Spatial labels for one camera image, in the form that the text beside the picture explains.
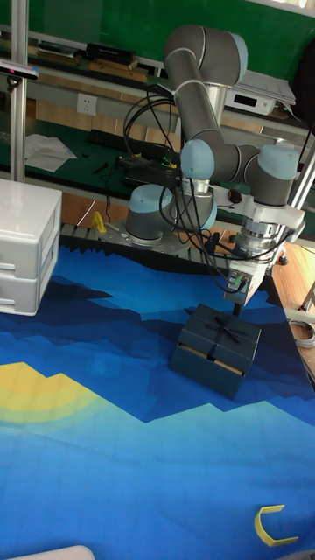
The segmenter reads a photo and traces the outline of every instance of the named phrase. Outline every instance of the electrical outlet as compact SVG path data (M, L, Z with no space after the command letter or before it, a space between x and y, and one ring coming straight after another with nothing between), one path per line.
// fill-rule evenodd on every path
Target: electrical outlet
M77 111L84 115L96 115L97 97L93 95L78 94Z

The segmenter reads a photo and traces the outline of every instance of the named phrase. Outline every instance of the blue mat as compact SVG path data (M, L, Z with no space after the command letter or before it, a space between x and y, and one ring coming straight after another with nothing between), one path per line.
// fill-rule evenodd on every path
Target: blue mat
M230 401L168 368L186 310L232 311L209 276L61 247L37 316L0 316L0 388L12 393L0 415L0 558L73 544L96 560L314 547L315 394L271 300L260 290L242 312L262 336ZM21 362L34 370L29 401L21 376L7 387ZM266 530L299 539L270 549L254 518L276 504L286 508Z

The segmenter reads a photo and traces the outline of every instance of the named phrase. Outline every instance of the yellow plastic piece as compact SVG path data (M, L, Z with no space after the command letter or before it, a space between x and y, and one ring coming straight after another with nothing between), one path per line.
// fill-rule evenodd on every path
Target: yellow plastic piece
M105 234L107 229L104 226L104 222L99 212L94 212L92 219L92 229L97 229L101 234Z
M266 543L268 546L280 546L280 544L292 544L295 541L298 540L298 536L292 536L291 538L288 539L273 539L272 536L268 535L266 533L266 531L263 528L262 525L262 520L261 520L261 514L273 514L275 512L281 511L282 509L284 509L284 505L283 506L267 506L267 507L261 507L259 512L257 513L256 517L255 517L255 530L256 533L258 534L258 536L262 539L262 541L264 543Z

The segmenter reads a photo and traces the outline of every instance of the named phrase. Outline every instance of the gift box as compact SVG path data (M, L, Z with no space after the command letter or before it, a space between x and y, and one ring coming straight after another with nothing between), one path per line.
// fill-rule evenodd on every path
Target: gift box
M183 327L171 369L233 399L255 358L261 330L200 304Z

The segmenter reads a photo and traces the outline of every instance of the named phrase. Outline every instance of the light blue joint cap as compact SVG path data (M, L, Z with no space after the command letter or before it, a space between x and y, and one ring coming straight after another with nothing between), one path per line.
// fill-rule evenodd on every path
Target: light blue joint cap
M273 144L263 146L258 155L259 166L276 179L294 179L298 168L298 152Z
M217 212L218 212L218 205L216 203L215 198L213 197L212 210L211 210L207 220L205 221L204 225L202 226L202 229L209 229L214 224Z
M214 172L214 154L207 142L189 140L180 154L181 170L191 179L210 179Z
M234 33L229 33L229 34L232 35L234 39L240 57L240 75L236 82L238 83L243 79L245 72L247 70L247 65L249 62L249 51L247 50L244 39L240 37L240 35L235 35Z
M161 185L140 185L133 193L129 201L129 210L137 214L148 214L159 209L159 200L163 187ZM166 208L172 202L172 193L166 189L163 195L162 208Z

